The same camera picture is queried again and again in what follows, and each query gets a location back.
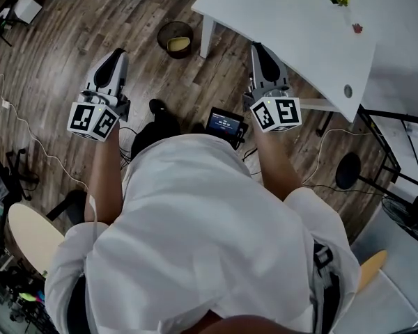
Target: white shirt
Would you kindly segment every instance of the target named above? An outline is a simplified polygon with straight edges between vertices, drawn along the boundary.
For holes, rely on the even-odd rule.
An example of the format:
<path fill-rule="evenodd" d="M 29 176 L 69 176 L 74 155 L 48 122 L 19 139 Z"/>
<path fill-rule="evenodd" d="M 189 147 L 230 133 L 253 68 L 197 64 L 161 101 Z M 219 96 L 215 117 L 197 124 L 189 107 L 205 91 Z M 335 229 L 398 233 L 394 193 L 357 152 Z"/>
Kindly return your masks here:
<path fill-rule="evenodd" d="M 129 165 L 123 190 L 121 215 L 98 224 L 94 244 L 93 224 L 79 224 L 54 257 L 45 294 L 60 333 L 82 273 L 92 333 L 180 333 L 208 310 L 309 332 L 314 239 L 341 263 L 340 312 L 356 292 L 359 265 L 339 215 L 311 189 L 280 201 L 223 140 L 159 141 Z"/>

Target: fan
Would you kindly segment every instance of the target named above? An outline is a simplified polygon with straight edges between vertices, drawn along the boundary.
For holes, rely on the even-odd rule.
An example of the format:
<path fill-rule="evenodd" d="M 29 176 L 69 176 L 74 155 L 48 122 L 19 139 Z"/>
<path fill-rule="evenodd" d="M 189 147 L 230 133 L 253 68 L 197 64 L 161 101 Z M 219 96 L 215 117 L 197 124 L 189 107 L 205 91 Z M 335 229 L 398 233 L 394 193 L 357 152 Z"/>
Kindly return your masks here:
<path fill-rule="evenodd" d="M 418 197 L 408 206 L 395 199 L 384 197 L 382 208 L 396 224 L 418 241 Z"/>

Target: desk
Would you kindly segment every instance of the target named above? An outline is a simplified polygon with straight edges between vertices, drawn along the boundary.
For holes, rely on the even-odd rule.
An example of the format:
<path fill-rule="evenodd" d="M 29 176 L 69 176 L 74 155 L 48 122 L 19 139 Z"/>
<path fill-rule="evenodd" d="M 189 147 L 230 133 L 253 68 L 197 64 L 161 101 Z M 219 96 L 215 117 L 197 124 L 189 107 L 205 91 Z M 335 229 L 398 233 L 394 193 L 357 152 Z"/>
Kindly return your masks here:
<path fill-rule="evenodd" d="M 338 111 L 355 118 L 369 78 L 376 42 L 353 31 L 350 7 L 329 0 L 197 0 L 203 15 L 201 56 L 206 58 L 215 22 L 270 48 L 325 98 L 301 100 L 301 107 Z M 345 96 L 351 86 L 353 95 Z"/>
<path fill-rule="evenodd" d="M 9 209 L 9 226 L 27 260 L 43 275 L 51 264 L 63 235 L 38 212 L 15 203 Z"/>

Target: trash bin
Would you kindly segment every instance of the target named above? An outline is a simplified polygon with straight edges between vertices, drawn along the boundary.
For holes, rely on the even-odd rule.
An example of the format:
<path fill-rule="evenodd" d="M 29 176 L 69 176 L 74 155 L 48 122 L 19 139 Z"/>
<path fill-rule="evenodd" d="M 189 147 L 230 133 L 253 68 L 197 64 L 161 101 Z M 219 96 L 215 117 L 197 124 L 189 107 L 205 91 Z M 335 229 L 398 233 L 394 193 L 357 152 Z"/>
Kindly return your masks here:
<path fill-rule="evenodd" d="M 181 21 L 165 24 L 158 32 L 158 44 L 170 57 L 182 59 L 192 53 L 194 32 L 192 27 Z"/>

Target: small screen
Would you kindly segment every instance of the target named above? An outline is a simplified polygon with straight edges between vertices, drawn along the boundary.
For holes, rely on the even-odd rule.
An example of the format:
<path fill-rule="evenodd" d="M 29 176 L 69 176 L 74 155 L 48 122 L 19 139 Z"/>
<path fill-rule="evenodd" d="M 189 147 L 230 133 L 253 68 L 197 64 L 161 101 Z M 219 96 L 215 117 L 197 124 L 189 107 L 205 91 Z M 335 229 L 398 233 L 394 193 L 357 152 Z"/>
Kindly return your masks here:
<path fill-rule="evenodd" d="M 240 121 L 213 113 L 209 121 L 209 128 L 229 135 L 236 135 Z"/>

